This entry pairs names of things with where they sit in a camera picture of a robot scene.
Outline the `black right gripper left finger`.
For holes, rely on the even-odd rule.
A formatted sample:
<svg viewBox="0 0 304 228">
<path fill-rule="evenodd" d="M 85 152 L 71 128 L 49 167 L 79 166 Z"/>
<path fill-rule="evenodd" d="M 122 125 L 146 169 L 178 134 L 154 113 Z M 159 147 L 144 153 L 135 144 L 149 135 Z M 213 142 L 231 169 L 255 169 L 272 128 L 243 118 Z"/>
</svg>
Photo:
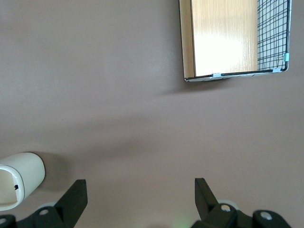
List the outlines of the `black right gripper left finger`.
<svg viewBox="0 0 304 228">
<path fill-rule="evenodd" d="M 87 206 L 86 180 L 76 180 L 54 206 L 37 209 L 17 221 L 14 215 L 1 215 L 2 228 L 73 228 Z"/>
</svg>

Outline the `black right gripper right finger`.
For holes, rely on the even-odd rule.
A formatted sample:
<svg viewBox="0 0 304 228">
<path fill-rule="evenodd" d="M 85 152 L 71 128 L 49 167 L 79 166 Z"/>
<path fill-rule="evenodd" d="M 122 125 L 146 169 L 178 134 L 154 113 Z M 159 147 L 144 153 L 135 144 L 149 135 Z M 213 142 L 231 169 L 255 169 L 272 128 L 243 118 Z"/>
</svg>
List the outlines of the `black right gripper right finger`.
<svg viewBox="0 0 304 228">
<path fill-rule="evenodd" d="M 248 216 L 231 203 L 219 203 L 204 178 L 195 179 L 195 205 L 200 216 L 193 228 L 289 228 L 288 222 L 270 210 Z"/>
</svg>

